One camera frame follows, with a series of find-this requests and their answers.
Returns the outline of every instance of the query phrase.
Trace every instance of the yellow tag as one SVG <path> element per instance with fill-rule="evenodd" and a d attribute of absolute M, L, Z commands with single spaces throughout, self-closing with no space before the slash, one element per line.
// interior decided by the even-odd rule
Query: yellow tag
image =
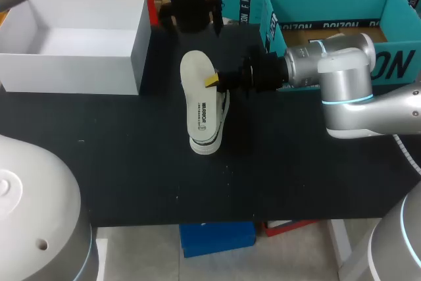
<path fill-rule="evenodd" d="M 206 78 L 205 87 L 206 88 L 215 87 L 216 85 L 218 85 L 218 83 L 219 83 L 218 73 L 215 73 L 215 75 L 212 75 L 211 77 Z"/>
<path fill-rule="evenodd" d="M 3 21 L 6 19 L 7 13 L 0 13 L 0 25 L 3 23 Z"/>

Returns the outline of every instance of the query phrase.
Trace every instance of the brown cardboard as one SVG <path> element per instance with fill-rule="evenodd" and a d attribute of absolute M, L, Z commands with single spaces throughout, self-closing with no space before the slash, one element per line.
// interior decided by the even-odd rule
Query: brown cardboard
<path fill-rule="evenodd" d="M 336 34 L 345 34 L 347 36 L 359 33 L 365 33 L 371 37 L 374 43 L 387 42 L 382 29 L 380 28 L 336 28 L 326 30 L 283 30 L 285 44 L 288 47 L 308 44 L 314 39 L 326 39 Z"/>
<path fill-rule="evenodd" d="M 365 33 L 370 36 L 374 43 L 384 43 L 387 39 L 381 28 L 340 28 L 339 32 L 346 36 L 353 34 Z"/>

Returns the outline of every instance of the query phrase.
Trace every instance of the blue box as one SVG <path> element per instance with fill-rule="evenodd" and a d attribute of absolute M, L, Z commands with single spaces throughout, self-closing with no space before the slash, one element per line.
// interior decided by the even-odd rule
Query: blue box
<path fill-rule="evenodd" d="M 240 24 L 260 24 L 263 0 L 222 0 L 222 16 Z"/>
<path fill-rule="evenodd" d="M 253 246 L 256 230 L 252 222 L 182 224 L 180 239 L 184 257 Z"/>
<path fill-rule="evenodd" d="M 374 85 L 409 84 L 421 65 L 421 20 L 407 0 L 264 0 L 260 36 L 267 51 L 283 56 L 281 30 L 380 27 Z"/>

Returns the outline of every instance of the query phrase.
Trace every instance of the shoe insole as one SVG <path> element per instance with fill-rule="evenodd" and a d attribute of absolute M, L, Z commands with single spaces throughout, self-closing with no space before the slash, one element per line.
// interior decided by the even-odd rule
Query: shoe insole
<path fill-rule="evenodd" d="M 205 80 L 215 73 L 211 60 L 200 51 L 183 56 L 180 75 L 187 103 L 187 131 L 196 141 L 207 141 L 217 132 L 216 87 L 206 88 Z"/>

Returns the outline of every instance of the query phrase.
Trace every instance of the shoe sole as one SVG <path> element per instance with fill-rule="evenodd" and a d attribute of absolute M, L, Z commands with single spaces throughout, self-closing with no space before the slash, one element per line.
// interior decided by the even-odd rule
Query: shoe sole
<path fill-rule="evenodd" d="M 192 138 L 190 138 L 190 147 L 192 148 L 192 150 L 199 155 L 210 155 L 213 154 L 214 152 L 216 152 L 219 147 L 221 146 L 222 143 L 222 133 L 224 131 L 224 123 L 225 123 L 225 118 L 226 115 L 228 113 L 228 109 L 230 108 L 230 92 L 227 90 L 226 92 L 226 100 L 225 100 L 225 108 L 224 108 L 224 112 L 222 113 L 222 120 L 219 126 L 219 130 L 218 130 L 218 135 L 216 137 L 216 139 L 208 144 L 208 145 L 200 145 L 198 143 L 196 143 L 195 141 L 193 141 Z"/>

